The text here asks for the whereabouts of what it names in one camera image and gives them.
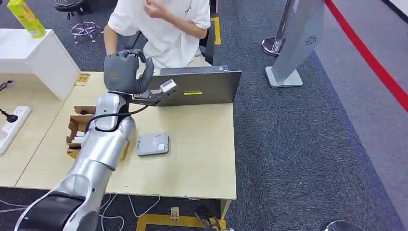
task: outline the black cable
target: black cable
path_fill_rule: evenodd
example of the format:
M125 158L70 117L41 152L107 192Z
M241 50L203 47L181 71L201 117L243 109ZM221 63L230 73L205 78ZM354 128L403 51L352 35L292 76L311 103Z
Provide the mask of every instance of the black cable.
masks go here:
M148 107L148 105L145 105L144 107L142 107L141 109L138 109L136 111L133 112L127 112L127 113L111 113L111 114L103 114L103 115L97 115L94 118L90 119L87 123L87 126L85 128L85 133L88 132L89 130L89 126L91 124L92 121L94 121L95 119L100 119L100 118L104 118L104 117L111 117L111 116L131 116L134 115L136 113L139 113L141 111L143 111L144 109L146 109Z
M0 91L6 89L7 86L11 83L13 83L13 80L8 80L7 82L0 84ZM7 122L9 123L14 123L18 119L18 116L10 115L7 112L3 111L1 108L0 108L0 113L7 117Z

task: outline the floor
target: floor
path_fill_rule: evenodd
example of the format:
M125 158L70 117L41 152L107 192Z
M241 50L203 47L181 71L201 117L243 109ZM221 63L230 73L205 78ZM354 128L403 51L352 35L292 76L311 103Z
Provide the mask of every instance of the floor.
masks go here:
M67 21L49 1L26 2L45 27L55 30L81 70L101 70L102 37L96 43L75 45L69 30L79 19ZM379 62L408 91L404 76L408 25L380 0L334 3ZM83 20L106 24L115 1L101 5L92 0L91 4L94 14ZM325 16L325 39L298 68L304 85L271 89L264 67L272 65L275 58L262 52L260 42L278 29L284 5L285 0L220 1L222 44L216 47L215 64L242 70L234 103L238 199L231 204L228 226L236 231L320 231L334 219L346 219L369 231L408 230L407 112L364 62L330 12ZM0 7L0 27L21 26ZM29 204L44 193L0 192L1 200L16 204ZM136 200L140 211L154 202L146 197ZM126 217L124 230L134 230L135 219L125 203L126 197L119 196L108 212ZM199 203L165 199L152 213L166 214L171 205L178 205L189 215ZM202 203L218 211L217 203ZM0 229L12 230L18 216L18 212L1 214ZM120 221L105 223L112 230L120 225Z

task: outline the stool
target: stool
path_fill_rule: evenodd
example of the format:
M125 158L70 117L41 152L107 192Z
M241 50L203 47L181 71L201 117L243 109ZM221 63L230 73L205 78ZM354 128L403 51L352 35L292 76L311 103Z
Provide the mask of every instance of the stool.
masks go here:
M77 40L78 36L84 36L88 35L92 41L91 42L96 42L95 38L93 37L93 33L99 30L98 33L103 34L103 31L99 26L97 26L94 22L83 22L83 23L77 23L75 26L72 27L71 33L74 36L75 44L78 44L79 41Z
M54 8L61 12L68 12L68 19L74 15L74 11L78 15L83 15L84 12L92 13L88 0L55 0Z

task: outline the robotic arm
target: robotic arm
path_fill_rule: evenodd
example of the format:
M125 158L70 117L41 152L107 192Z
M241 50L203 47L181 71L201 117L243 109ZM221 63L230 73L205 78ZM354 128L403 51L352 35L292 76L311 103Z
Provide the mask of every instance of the robotic arm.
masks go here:
M146 69L135 78L139 59ZM140 50L107 55L104 63L108 92L97 102L95 117L87 124L85 140L68 174L20 216L14 231L93 231L106 186L122 151L136 129L130 116L155 105L176 92L169 80L157 90L148 90L154 65ZM129 104L145 105L129 112Z

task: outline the small gray device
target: small gray device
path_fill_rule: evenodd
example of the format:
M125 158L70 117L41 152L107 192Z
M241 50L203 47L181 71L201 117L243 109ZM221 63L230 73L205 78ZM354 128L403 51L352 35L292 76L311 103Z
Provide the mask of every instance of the small gray device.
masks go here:
M166 154L169 150L169 137L167 133L156 133L139 136L136 141L136 154L138 156Z

